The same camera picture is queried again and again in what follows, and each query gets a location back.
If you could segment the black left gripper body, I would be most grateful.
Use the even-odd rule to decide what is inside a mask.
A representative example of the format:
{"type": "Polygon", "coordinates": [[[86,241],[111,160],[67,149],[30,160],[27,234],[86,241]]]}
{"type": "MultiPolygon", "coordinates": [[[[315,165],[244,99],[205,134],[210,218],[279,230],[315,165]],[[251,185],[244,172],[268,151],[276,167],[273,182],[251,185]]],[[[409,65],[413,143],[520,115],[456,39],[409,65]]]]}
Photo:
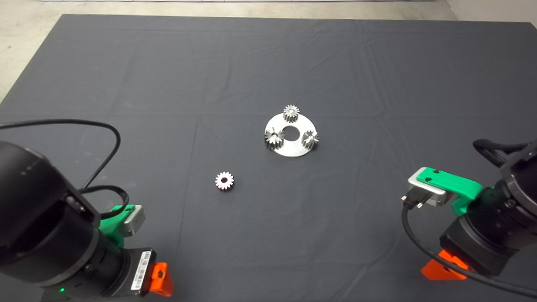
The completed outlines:
{"type": "Polygon", "coordinates": [[[123,249],[124,266],[110,290],[111,298],[144,297],[149,293],[157,253],[153,248],[123,249]]]}

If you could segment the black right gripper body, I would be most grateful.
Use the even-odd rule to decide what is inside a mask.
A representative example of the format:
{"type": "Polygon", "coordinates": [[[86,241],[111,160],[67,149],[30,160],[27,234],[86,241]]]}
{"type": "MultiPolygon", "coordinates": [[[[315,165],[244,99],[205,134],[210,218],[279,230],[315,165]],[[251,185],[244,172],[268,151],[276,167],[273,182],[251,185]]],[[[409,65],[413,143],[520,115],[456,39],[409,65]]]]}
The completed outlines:
{"type": "Polygon", "coordinates": [[[518,250],[487,241],[466,220],[455,220],[440,237],[441,247],[476,273],[499,276],[518,250]]]}

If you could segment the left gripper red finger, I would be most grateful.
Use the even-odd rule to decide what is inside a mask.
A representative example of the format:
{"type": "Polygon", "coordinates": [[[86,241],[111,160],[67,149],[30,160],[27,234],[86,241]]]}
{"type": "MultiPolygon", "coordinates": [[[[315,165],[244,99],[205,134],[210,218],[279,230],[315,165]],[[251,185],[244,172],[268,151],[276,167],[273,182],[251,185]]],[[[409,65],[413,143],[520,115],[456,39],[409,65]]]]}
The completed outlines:
{"type": "Polygon", "coordinates": [[[164,297],[173,295],[173,280],[167,262],[150,263],[146,288],[149,292],[164,297]]]}

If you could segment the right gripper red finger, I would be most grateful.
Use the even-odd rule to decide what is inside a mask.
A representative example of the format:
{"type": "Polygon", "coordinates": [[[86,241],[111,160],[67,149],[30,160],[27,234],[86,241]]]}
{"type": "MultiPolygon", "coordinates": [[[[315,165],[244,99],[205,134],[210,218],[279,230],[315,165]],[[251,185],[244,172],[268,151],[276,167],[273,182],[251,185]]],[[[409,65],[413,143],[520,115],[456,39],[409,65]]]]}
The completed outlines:
{"type": "MultiPolygon", "coordinates": [[[[459,268],[469,270],[468,265],[466,265],[462,260],[453,256],[446,250],[441,250],[438,253],[438,256],[447,260],[451,264],[457,265],[459,268]]],[[[430,260],[422,269],[421,273],[424,277],[429,280],[465,280],[467,277],[457,273],[445,266],[442,266],[439,262],[435,260],[430,260]]]]}

